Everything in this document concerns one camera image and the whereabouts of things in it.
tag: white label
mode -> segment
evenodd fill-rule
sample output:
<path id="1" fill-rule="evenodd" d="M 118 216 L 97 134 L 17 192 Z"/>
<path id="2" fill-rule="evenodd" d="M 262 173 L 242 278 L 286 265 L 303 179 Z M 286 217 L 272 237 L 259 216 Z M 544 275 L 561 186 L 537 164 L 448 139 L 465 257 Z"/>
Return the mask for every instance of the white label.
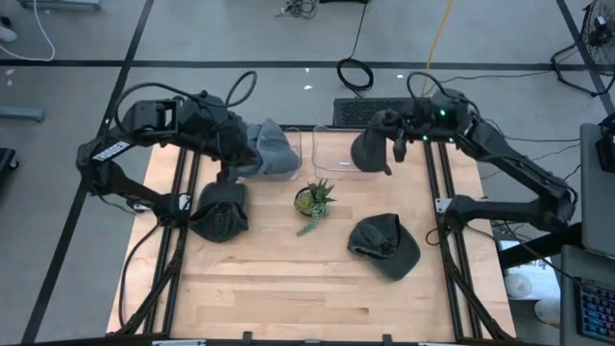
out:
<path id="1" fill-rule="evenodd" d="M 98 160 L 98 161 L 106 161 L 109 158 L 112 158 L 114 156 L 116 156 L 117 154 L 123 152 L 126 148 L 130 147 L 131 145 L 128 144 L 127 142 L 123 142 L 123 141 L 118 141 L 117 143 L 113 144 L 111 147 L 105 149 L 104 151 L 98 153 L 95 157 L 93 157 L 94 160 Z"/>

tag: metal bracket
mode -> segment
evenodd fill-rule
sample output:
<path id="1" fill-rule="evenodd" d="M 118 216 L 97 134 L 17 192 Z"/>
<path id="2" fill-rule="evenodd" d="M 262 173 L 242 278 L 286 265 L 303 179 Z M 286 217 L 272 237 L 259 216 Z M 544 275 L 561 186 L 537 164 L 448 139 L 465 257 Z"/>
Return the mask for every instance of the metal bracket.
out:
<path id="1" fill-rule="evenodd" d="M 435 209 L 439 214 L 443 214 L 446 209 L 451 204 L 450 198 L 436 198 L 435 201 Z"/>

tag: white cable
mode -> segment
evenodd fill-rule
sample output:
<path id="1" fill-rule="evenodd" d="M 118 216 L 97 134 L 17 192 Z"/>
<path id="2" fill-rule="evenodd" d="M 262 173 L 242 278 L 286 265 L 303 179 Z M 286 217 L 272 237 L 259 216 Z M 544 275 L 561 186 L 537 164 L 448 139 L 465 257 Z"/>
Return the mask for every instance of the white cable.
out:
<path id="1" fill-rule="evenodd" d="M 13 57 L 18 58 L 18 59 L 21 59 L 21 60 L 25 60 L 25 61 L 29 61 L 29 62 L 50 62 L 51 60 L 53 60 L 56 57 L 56 47 L 54 47 L 54 44 L 51 43 L 51 39 L 49 39 L 49 37 L 47 36 L 47 33 L 45 33 L 45 29 L 43 29 L 42 28 L 42 24 L 40 24 L 40 18 L 38 18 L 37 0 L 33 0 L 33 5 L 34 5 L 35 18 L 37 19 L 38 27 L 40 28 L 40 31 L 42 32 L 42 35 L 47 40 L 47 43 L 49 43 L 49 46 L 51 47 L 51 57 L 49 59 L 22 57 L 20 55 L 17 55 L 15 53 L 10 52 L 9 50 L 7 50 L 1 44 L 0 44 L 0 49 L 3 50 L 8 55 L 13 56 Z"/>

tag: cap brim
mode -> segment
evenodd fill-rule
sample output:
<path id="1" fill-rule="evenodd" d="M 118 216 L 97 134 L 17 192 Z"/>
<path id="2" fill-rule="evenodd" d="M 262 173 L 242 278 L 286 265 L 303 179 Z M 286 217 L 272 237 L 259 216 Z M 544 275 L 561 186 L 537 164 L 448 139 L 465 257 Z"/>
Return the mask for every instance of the cap brim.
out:
<path id="1" fill-rule="evenodd" d="M 400 224 L 400 245 L 390 259 L 366 258 L 388 279 L 400 280 L 421 258 L 421 250 L 407 229 Z"/>

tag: gray baseball cap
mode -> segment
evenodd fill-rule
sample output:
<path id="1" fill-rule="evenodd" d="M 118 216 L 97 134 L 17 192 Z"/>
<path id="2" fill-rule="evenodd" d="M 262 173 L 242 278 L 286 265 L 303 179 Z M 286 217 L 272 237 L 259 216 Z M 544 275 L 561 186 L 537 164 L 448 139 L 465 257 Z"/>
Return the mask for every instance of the gray baseball cap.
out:
<path id="1" fill-rule="evenodd" d="M 400 280 L 421 258 L 421 250 L 398 214 L 361 220 L 350 234 L 348 250 L 367 258 L 385 277 Z"/>

